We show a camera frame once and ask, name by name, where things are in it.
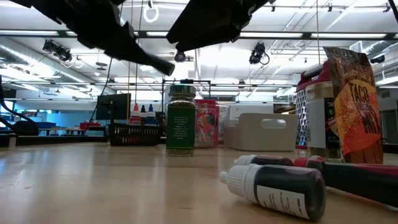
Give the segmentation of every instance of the basket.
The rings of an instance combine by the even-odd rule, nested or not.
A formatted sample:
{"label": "basket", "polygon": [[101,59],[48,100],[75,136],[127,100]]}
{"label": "basket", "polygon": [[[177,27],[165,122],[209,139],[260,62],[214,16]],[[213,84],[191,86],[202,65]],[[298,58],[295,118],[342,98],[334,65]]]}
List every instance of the basket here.
{"label": "basket", "polygon": [[110,124],[111,146],[155,146],[160,143],[160,127]]}

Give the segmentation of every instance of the black bottle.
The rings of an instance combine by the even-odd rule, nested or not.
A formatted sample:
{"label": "black bottle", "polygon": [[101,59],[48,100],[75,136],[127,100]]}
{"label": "black bottle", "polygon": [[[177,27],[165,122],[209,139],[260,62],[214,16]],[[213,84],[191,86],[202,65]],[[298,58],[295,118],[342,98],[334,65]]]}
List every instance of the black bottle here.
{"label": "black bottle", "polygon": [[278,165],[234,166],[220,174],[231,193],[263,207],[318,221],[326,202],[319,170]]}
{"label": "black bottle", "polygon": [[318,156],[296,159],[294,166],[320,170],[328,187],[398,207],[398,166],[332,163]]}
{"label": "black bottle", "polygon": [[282,166],[293,166],[293,162],[284,157],[280,156],[268,156],[268,155],[248,155],[240,156],[234,161],[234,165],[282,165]]}

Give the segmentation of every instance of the glass jar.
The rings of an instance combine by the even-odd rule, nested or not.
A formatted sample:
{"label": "glass jar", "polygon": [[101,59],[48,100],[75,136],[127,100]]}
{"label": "glass jar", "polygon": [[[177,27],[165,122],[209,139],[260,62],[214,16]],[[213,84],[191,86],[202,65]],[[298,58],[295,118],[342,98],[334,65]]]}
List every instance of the glass jar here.
{"label": "glass jar", "polygon": [[167,104],[168,156],[193,156],[195,143],[195,87],[172,85]]}

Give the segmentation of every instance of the taco mix bag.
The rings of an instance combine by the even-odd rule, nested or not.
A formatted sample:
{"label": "taco mix bag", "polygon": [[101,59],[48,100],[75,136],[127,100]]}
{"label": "taco mix bag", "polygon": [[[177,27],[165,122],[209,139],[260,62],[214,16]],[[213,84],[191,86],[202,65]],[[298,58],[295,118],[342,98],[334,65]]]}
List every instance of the taco mix bag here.
{"label": "taco mix bag", "polygon": [[381,122],[366,54],[324,47],[330,63],[340,149],[345,162],[382,164]]}

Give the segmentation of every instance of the computer monitor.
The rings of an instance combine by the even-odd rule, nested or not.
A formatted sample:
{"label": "computer monitor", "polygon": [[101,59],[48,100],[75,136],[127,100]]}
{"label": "computer monitor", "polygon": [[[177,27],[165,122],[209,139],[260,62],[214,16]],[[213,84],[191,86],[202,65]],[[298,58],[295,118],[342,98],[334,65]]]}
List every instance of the computer monitor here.
{"label": "computer monitor", "polygon": [[130,117],[131,94],[104,95],[97,100],[97,120],[126,119]]}

